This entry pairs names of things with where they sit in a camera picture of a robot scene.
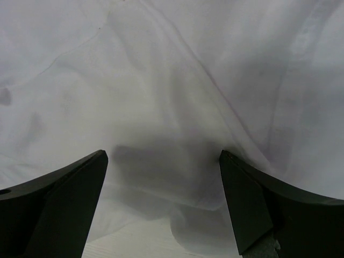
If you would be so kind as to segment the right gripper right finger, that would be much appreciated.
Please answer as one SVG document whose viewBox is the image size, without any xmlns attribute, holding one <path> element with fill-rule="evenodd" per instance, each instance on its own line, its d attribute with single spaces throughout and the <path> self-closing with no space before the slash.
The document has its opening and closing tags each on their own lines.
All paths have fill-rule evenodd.
<svg viewBox="0 0 344 258">
<path fill-rule="evenodd" d="M 222 151 L 220 172 L 242 257 L 343 257 L 343 201 L 287 184 Z"/>
</svg>

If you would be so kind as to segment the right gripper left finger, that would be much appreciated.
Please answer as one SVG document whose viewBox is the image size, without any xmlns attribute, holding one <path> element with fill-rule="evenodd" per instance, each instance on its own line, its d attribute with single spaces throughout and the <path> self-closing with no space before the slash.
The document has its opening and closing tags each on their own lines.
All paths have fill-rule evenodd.
<svg viewBox="0 0 344 258">
<path fill-rule="evenodd" d="M 1 257 L 81 257 L 108 166 L 98 150 L 1 190 Z"/>
</svg>

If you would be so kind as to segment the white t shirt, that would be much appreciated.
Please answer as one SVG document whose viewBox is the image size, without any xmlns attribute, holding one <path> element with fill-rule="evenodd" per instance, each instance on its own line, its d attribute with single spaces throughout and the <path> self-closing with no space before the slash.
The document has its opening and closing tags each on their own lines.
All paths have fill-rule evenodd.
<svg viewBox="0 0 344 258">
<path fill-rule="evenodd" d="M 1 1 L 1 187 L 98 149 L 90 241 L 236 257 L 224 149 L 342 199 L 343 1 Z"/>
</svg>

